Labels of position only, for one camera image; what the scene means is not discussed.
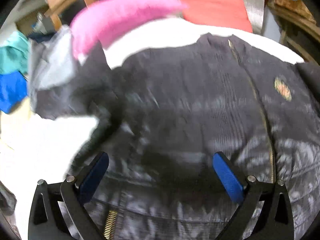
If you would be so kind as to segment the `black quilted puffer jacket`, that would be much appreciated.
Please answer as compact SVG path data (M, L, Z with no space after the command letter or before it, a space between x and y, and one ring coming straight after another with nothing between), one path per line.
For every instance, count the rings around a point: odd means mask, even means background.
M319 222L319 66L211 34L109 62L95 46L69 79L31 99L46 119L98 118L68 172L108 154L88 211L97 224L116 211L114 239L214 239L236 210L212 167L218 151L259 181L283 180L294 238L310 235Z

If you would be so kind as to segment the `white embossed bed blanket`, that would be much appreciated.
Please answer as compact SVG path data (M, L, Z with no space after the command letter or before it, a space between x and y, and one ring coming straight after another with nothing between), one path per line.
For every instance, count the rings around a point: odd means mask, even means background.
M237 29L196 25L174 17L155 20L130 31L104 53L108 65L114 68L138 51L189 45L206 33L222 37L235 35L291 64L303 60L269 38ZM63 181L71 159L96 125L96 118L89 116L43 119L32 112L28 98L11 114L1 114L1 182L16 197L16 226L22 239L28 237L29 213L37 181Z

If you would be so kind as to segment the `blue jacket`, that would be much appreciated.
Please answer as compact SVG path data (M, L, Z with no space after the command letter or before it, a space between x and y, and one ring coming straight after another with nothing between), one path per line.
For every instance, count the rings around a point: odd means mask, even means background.
M27 96L27 81L20 72L1 75L1 111L9 114L12 107Z

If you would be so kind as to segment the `grey garment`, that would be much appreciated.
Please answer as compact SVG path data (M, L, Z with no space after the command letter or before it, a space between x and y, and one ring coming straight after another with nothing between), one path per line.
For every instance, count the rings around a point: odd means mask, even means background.
M63 25L49 41L31 39L28 55L28 96L31 109L36 108L37 93L60 86L69 81L75 72L72 55L72 33Z

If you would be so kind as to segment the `teal garment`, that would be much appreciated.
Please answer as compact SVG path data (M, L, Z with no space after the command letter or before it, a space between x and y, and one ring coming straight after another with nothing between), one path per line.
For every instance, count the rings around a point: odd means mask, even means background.
M28 72L29 41L20 32L14 31L1 46L1 75Z

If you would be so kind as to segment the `magenta pillow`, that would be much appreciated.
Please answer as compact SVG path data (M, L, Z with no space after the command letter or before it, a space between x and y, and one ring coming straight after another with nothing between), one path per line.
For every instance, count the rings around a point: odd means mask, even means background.
M180 0L99 0L73 18L72 54L77 59L97 42L108 47L132 29L186 7Z

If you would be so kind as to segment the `wooden side table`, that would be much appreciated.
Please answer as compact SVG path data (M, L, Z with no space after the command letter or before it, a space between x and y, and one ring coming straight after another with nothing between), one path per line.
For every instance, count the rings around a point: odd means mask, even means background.
M280 44L319 65L319 26L302 0L268 0L268 8L280 27Z

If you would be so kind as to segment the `red square cushion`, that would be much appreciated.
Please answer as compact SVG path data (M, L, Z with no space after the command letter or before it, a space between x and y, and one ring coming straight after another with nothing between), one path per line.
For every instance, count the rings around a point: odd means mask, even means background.
M243 0L181 0L188 7L183 18L199 25L211 25L253 32Z

